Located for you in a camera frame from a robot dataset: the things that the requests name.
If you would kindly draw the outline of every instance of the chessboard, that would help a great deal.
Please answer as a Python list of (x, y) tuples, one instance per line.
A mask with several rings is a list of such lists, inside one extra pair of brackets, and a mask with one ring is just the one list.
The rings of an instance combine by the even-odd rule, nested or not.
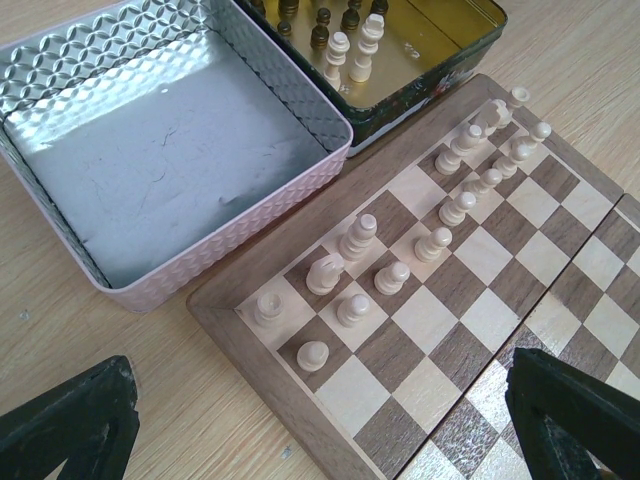
[(544, 350), (640, 400), (639, 324), (640, 203), (625, 195), (400, 478), (530, 479), (504, 400), (514, 349)]
[[(424, 468), (431, 452), (446, 457), (436, 442), (441, 429), (469, 404), (467, 395), (505, 344), (529, 328), (525, 319), (545, 307), (622, 197), (552, 133), (451, 228), (453, 240), (437, 261), (418, 261), (415, 243), (442, 226), (440, 207), (539, 122), (526, 108), (516, 110), (455, 174), (440, 174), (434, 167), (439, 153), (485, 103), (506, 98), (488, 77), (475, 77), (352, 160), (361, 164), (232, 254), (189, 301), (205, 331), (329, 478), (396, 478)], [(364, 258), (347, 262), (329, 294), (314, 295), (306, 286), (311, 265), (336, 252), (349, 225), (365, 213), (377, 219), (373, 244)], [(588, 263), (590, 253), (584, 256)], [(374, 276), (396, 261), (409, 266), (409, 279), (395, 295), (381, 295)], [(604, 291), (609, 286), (600, 281), (600, 263), (590, 272)], [(557, 287), (582, 316), (583, 303), (593, 301), (583, 280)], [(277, 328), (254, 319), (257, 298), (269, 293), (285, 306)], [(362, 325), (345, 328), (337, 306), (355, 294), (372, 308)], [(326, 364), (313, 373), (296, 360), (309, 341), (329, 348)], [(475, 471), (449, 463), (460, 478)]]

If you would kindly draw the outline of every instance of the white chess piece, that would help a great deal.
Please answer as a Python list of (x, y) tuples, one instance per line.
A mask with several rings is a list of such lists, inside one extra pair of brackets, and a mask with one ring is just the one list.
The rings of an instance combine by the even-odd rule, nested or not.
[(507, 123), (510, 121), (507, 106), (502, 100), (492, 100), (482, 106), (471, 123), (482, 129), (480, 139), (484, 140), (496, 131), (498, 125), (505, 121)]
[(409, 279), (411, 270), (402, 262), (394, 262), (380, 269), (373, 279), (378, 291), (383, 295), (394, 295), (400, 291), (404, 282)]
[(282, 320), (284, 302), (277, 293), (268, 292), (258, 297), (253, 318), (261, 327), (276, 326)]
[(476, 197), (473, 193), (462, 192), (454, 200), (449, 200), (438, 212), (442, 223), (448, 227), (460, 225), (465, 219), (467, 212), (476, 204)]
[(509, 92), (509, 98), (507, 98), (507, 101), (506, 101), (506, 107), (507, 107), (507, 111), (509, 112), (509, 115), (500, 122), (500, 124), (498, 125), (498, 128), (504, 128), (507, 125), (509, 125), (509, 123), (513, 119), (513, 112), (515, 112), (516, 109), (520, 108), (525, 103), (527, 103), (530, 99), (531, 99), (531, 94), (529, 93), (529, 90), (527, 90), (526, 88), (524, 87), (512, 88), (511, 92)]
[(511, 148), (517, 148), (518, 145), (526, 145), (531, 150), (535, 150), (549, 135), (551, 135), (551, 125), (545, 122), (536, 123), (528, 135), (514, 138), (513, 142), (511, 142)]
[(467, 192), (473, 193), (476, 200), (479, 200), (485, 196), (489, 190), (496, 188), (496, 186), (502, 181), (502, 172), (495, 168), (490, 168), (484, 172), (477, 180), (472, 180), (464, 184), (464, 189)]
[(377, 229), (378, 222), (373, 215), (365, 213), (356, 218), (349, 226), (347, 233), (340, 239), (338, 244), (340, 255), (350, 262), (360, 260), (367, 247), (373, 242)]
[(360, 29), (358, 55), (356, 56), (349, 76), (354, 82), (366, 82), (371, 76), (371, 57), (378, 51), (378, 42), (384, 35), (384, 17), (372, 13), (367, 17)]
[(329, 358), (329, 347), (324, 342), (307, 342), (298, 349), (298, 366), (305, 372), (316, 372)]
[(429, 235), (416, 242), (416, 257), (424, 263), (433, 262), (438, 259), (442, 250), (451, 244), (452, 240), (451, 230), (445, 227), (436, 228)]
[(355, 327), (371, 310), (371, 302), (361, 293), (343, 300), (338, 307), (338, 321), (347, 328)]
[(436, 158), (436, 170), (442, 175), (453, 175), (458, 168), (462, 157), (471, 153), (480, 141), (482, 129), (477, 125), (469, 125), (460, 135), (451, 140), (451, 147), (442, 152)]
[(336, 90), (340, 88), (340, 71), (338, 69), (347, 61), (347, 52), (350, 46), (349, 38), (342, 32), (336, 32), (329, 38), (324, 78)]
[(338, 284), (340, 274), (344, 272), (344, 258), (332, 253), (311, 265), (307, 274), (307, 287), (316, 295), (326, 295)]
[(524, 144), (520, 144), (511, 149), (509, 156), (503, 155), (496, 160), (493, 168), (499, 170), (504, 178), (511, 178), (518, 171), (518, 167), (522, 166), (529, 158), (531, 158), (531, 149)]

